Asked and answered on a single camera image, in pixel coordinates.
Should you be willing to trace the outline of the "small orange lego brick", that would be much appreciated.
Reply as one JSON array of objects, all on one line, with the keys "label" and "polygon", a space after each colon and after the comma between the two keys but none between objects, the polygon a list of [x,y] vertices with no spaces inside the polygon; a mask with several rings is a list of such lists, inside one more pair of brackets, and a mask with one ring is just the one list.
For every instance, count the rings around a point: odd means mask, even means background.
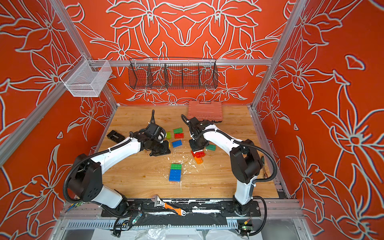
[{"label": "small orange lego brick", "polygon": [[203,159],[202,158],[196,158],[196,157],[194,157],[194,159],[195,159],[195,161],[196,161],[196,163],[199,165],[199,164],[202,164],[204,161],[203,161]]}]

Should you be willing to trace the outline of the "wide red lego brick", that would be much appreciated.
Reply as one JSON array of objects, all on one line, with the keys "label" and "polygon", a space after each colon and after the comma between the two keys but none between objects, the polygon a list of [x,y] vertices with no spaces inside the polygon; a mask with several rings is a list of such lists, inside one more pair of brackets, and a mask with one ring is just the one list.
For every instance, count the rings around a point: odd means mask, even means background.
[{"label": "wide red lego brick", "polygon": [[194,158],[203,158],[206,154],[204,151],[191,151]]}]

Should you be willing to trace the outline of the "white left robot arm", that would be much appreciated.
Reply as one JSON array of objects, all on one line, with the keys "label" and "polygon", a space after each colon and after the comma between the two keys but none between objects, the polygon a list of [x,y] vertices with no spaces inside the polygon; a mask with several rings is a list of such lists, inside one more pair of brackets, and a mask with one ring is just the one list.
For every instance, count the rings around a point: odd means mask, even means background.
[{"label": "white left robot arm", "polygon": [[141,151],[149,151],[151,157],[171,153],[167,140],[151,139],[144,133],[135,132],[131,137],[104,151],[92,155],[79,155],[63,184],[63,195],[67,202],[96,203],[116,210],[123,206],[124,196],[106,187],[103,175],[114,165]]}]

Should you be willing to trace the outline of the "blue lego brick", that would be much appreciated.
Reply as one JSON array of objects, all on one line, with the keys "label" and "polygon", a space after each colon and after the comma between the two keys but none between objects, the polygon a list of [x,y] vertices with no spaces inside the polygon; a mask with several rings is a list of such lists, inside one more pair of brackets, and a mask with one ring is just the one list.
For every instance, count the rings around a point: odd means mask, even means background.
[{"label": "blue lego brick", "polygon": [[181,140],[177,140],[177,141],[172,142],[173,148],[180,147],[182,145],[183,145],[183,142]]},{"label": "blue lego brick", "polygon": [[180,182],[181,181],[181,175],[170,175],[169,181],[170,182]]},{"label": "blue lego brick", "polygon": [[176,170],[176,169],[171,169],[170,170],[170,175],[175,178],[176,176],[181,176],[181,170]]}]

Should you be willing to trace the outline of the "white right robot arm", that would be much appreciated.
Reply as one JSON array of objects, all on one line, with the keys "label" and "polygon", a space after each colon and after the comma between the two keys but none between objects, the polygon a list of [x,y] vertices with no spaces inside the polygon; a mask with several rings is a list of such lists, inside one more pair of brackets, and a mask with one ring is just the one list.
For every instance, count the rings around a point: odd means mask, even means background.
[{"label": "white right robot arm", "polygon": [[255,181],[263,166],[254,143],[236,139],[210,121],[187,119],[184,115],[181,118],[189,128],[189,143],[193,153],[203,151],[212,143],[229,155],[232,173],[237,179],[234,199],[240,206],[247,205],[253,198]]}]

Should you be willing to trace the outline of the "blue lego brick back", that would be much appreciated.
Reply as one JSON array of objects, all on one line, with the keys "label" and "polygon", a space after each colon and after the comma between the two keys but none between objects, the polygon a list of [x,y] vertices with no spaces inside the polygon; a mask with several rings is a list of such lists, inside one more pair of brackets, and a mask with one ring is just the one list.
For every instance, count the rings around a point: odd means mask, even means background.
[{"label": "blue lego brick back", "polygon": [[182,145],[183,145],[183,142],[181,140],[177,140],[177,141],[172,142],[173,148],[180,147]]}]

